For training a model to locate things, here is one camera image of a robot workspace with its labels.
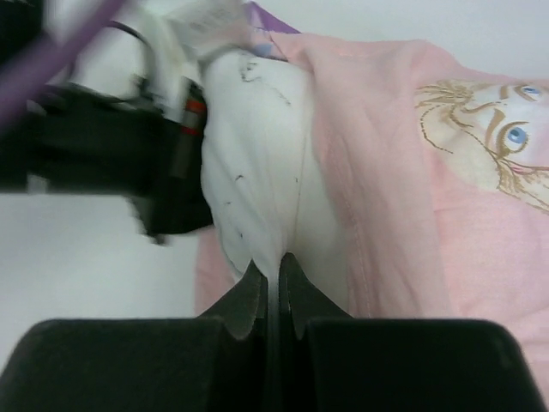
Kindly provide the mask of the white pillow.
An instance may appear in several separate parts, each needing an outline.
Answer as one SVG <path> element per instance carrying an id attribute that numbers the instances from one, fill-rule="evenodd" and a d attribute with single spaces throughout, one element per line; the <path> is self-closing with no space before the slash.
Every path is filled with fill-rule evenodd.
<path id="1" fill-rule="evenodd" d="M 202 189 L 216 258 L 239 281 L 255 263 L 272 287 L 284 254 L 342 309 L 348 307 L 344 236 L 326 192 L 311 138 L 311 75 L 281 61 L 230 51 L 203 77 L 208 125 Z"/>

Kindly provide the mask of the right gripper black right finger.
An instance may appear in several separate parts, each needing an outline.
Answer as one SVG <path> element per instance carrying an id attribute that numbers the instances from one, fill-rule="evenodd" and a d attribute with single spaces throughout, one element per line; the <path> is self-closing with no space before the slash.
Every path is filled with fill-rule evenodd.
<path id="1" fill-rule="evenodd" d="M 296 340 L 303 338 L 312 319 L 351 317 L 307 278 L 292 253 L 281 260 L 279 314 L 281 335 Z"/>

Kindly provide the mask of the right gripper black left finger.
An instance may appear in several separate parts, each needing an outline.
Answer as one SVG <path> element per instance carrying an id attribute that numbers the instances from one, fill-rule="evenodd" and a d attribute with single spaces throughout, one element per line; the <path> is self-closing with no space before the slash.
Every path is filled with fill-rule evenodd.
<path id="1" fill-rule="evenodd" d="M 250 261 L 244 276 L 198 319 L 220 321 L 236 340 L 265 337 L 267 279 Z"/>

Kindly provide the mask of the pink purple pillowcase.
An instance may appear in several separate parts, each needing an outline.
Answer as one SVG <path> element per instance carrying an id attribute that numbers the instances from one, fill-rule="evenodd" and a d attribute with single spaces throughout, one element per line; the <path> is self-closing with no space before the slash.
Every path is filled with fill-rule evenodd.
<path id="1" fill-rule="evenodd" d="M 423 40 L 266 31 L 253 53 L 311 75 L 313 153 L 356 318 L 479 318 L 548 388 L 548 81 L 490 75 Z M 196 311 L 235 283 L 196 265 Z"/>

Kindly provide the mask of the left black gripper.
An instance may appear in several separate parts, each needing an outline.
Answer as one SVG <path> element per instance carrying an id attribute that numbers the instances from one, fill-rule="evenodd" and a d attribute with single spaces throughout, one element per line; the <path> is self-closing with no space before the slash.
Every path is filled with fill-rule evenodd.
<path id="1" fill-rule="evenodd" d="M 73 86 L 29 112 L 1 139 L 1 191 L 127 197 L 156 243 L 213 219 L 201 187 L 208 108 L 191 82 L 182 115 L 165 118 L 150 97 L 124 105 Z"/>

